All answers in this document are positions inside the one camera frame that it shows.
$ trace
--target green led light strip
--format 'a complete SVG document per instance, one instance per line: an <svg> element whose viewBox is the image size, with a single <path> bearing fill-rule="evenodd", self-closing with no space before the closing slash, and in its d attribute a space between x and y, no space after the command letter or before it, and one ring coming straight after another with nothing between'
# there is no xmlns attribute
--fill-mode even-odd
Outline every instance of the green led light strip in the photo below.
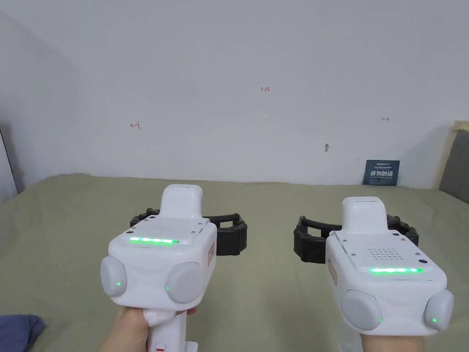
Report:
<svg viewBox="0 0 469 352"><path fill-rule="evenodd" d="M148 237L131 237L131 242L145 242L145 243L179 243L174 239L163 239L163 238L148 238Z"/></svg>
<svg viewBox="0 0 469 352"><path fill-rule="evenodd" d="M390 273L390 274L401 274L401 273L421 273L423 269L417 268L371 268L372 273Z"/></svg>

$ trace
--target red label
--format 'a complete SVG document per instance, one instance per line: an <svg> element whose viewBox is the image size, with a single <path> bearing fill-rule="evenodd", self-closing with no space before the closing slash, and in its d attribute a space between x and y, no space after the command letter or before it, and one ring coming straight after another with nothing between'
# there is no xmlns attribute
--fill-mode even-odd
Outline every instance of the red label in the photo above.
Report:
<svg viewBox="0 0 469 352"><path fill-rule="evenodd" d="M215 256L215 244L212 244L212 247L208 251L208 264L207 264L207 266L210 265L210 262L212 261L214 256Z"/></svg>
<svg viewBox="0 0 469 352"><path fill-rule="evenodd" d="M335 285L337 286L337 273L335 272L334 265L332 265L331 260L329 259L329 272L332 275L332 279L334 280Z"/></svg>

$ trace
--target black plastic bracket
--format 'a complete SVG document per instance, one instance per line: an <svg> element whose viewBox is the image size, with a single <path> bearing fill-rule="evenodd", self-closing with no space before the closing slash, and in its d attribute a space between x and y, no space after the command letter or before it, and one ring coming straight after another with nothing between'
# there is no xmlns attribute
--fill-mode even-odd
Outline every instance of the black plastic bracket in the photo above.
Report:
<svg viewBox="0 0 469 352"><path fill-rule="evenodd" d="M159 209L148 208L146 213L134 216L130 227L151 215L159 215ZM248 225L238 213L218 216L203 216L217 226L217 255L239 255L248 245ZM230 227L220 227L222 222L231 222Z"/></svg>
<svg viewBox="0 0 469 352"><path fill-rule="evenodd" d="M321 237L312 236L308 233L308 228L321 230ZM407 237L413 244L418 247L417 230L405 222L402 222L398 216L387 216L387 227L390 230L399 232ZM326 224L306 219L300 216L298 225L293 231L294 251L307 263L325 264L325 241L329 237L331 231L342 230L342 225Z"/></svg>

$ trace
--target gray round button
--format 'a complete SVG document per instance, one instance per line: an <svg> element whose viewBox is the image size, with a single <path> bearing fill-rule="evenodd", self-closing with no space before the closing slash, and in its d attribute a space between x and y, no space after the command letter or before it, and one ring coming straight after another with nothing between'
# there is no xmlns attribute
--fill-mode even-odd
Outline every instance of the gray round button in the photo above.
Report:
<svg viewBox="0 0 469 352"><path fill-rule="evenodd" d="M437 331L446 330L451 320L454 307L454 296L448 290L443 290L431 297L425 308L425 322Z"/></svg>
<svg viewBox="0 0 469 352"><path fill-rule="evenodd" d="M365 292L348 290L342 297L340 307L347 320L363 331L376 329L383 320L378 301Z"/></svg>
<svg viewBox="0 0 469 352"><path fill-rule="evenodd" d="M115 257L107 256L101 261L101 283L106 295L117 297L127 287L124 264Z"/></svg>
<svg viewBox="0 0 469 352"><path fill-rule="evenodd" d="M174 266L166 279L166 291L174 302L185 304L195 300L204 290L204 271L195 262Z"/></svg>

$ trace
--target blue fabric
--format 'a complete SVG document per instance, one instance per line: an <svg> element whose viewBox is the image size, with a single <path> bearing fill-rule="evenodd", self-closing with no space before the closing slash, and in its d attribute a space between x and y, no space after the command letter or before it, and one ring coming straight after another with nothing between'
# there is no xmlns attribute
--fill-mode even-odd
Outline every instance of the blue fabric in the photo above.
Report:
<svg viewBox="0 0 469 352"><path fill-rule="evenodd" d="M37 315L0 316L0 352L26 352L44 331Z"/></svg>

